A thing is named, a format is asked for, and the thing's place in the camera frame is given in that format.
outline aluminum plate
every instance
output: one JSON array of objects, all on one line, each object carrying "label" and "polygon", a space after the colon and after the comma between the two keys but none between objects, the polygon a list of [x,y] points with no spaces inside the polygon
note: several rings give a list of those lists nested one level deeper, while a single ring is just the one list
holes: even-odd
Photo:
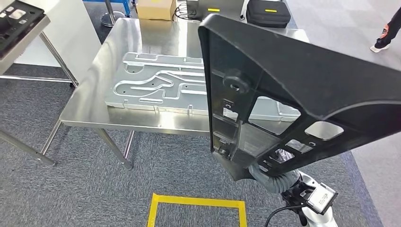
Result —
[{"label": "aluminum plate", "polygon": [[[208,114],[202,58],[126,53],[105,102],[117,108]],[[227,109],[224,115],[236,118]],[[268,97],[259,97],[250,119],[293,122],[300,113]]]}]

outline gray carpet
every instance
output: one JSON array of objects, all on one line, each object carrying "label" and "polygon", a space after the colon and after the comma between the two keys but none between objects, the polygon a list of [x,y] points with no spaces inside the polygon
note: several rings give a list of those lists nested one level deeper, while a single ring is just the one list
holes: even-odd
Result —
[{"label": "gray carpet", "polygon": [[[52,68],[24,66],[24,72],[21,67],[7,74],[64,77]],[[0,80],[0,128],[41,149],[71,93],[68,84]],[[123,148],[128,133],[109,133]],[[92,129],[61,127],[48,152],[58,161],[55,167],[41,165],[0,140],[0,227],[144,227],[152,193],[244,200],[248,226],[263,226],[269,213],[284,205],[280,197],[252,180],[233,182],[210,155],[209,143],[206,137],[136,132],[129,155],[133,169],[126,171]],[[303,171],[340,193],[333,206],[339,226],[365,227],[365,206],[373,215],[375,208],[360,202],[354,189],[360,185],[352,181],[343,160],[333,157]],[[156,226],[234,227],[238,212],[159,204]],[[284,211],[271,226],[297,227],[299,222]]]}]

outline black cable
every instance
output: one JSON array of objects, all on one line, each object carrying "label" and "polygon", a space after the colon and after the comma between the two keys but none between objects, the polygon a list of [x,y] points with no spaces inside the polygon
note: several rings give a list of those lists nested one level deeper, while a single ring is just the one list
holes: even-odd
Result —
[{"label": "black cable", "polygon": [[201,22],[200,20],[189,18],[189,16],[195,16],[195,15],[196,15],[196,10],[188,11],[187,3],[185,3],[185,2],[178,5],[178,7],[175,8],[175,10],[174,10],[174,16],[176,18]]},{"label": "black cable", "polygon": [[272,218],[274,215],[276,215],[277,213],[279,213],[280,211],[283,211],[283,210],[290,210],[290,209],[297,209],[297,208],[302,208],[302,207],[306,207],[306,204],[303,204],[303,205],[296,205],[296,206],[286,206],[286,207],[278,208],[277,210],[273,211],[273,212],[267,217],[266,223],[264,224],[264,227],[268,227],[271,218]]}]

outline yellow floor marking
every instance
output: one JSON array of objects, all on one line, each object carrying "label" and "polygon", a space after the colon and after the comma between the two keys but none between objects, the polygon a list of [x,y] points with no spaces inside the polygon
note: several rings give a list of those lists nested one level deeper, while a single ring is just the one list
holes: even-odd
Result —
[{"label": "yellow floor marking", "polygon": [[154,227],[157,214],[157,205],[159,202],[174,203],[195,206],[212,206],[212,207],[228,207],[238,208],[239,212],[239,226],[247,227],[246,224],[246,211],[245,202],[237,200],[217,200],[217,199],[203,199],[193,197],[180,197],[170,195],[157,195],[153,193],[152,202],[150,204],[148,227]]}]

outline black pants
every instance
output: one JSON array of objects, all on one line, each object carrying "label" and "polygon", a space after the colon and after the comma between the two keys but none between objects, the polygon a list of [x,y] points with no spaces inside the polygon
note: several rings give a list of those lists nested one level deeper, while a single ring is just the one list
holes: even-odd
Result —
[{"label": "black pants", "polygon": [[383,44],[391,43],[401,28],[401,8],[394,14],[391,21],[384,26],[383,33],[378,39]]}]

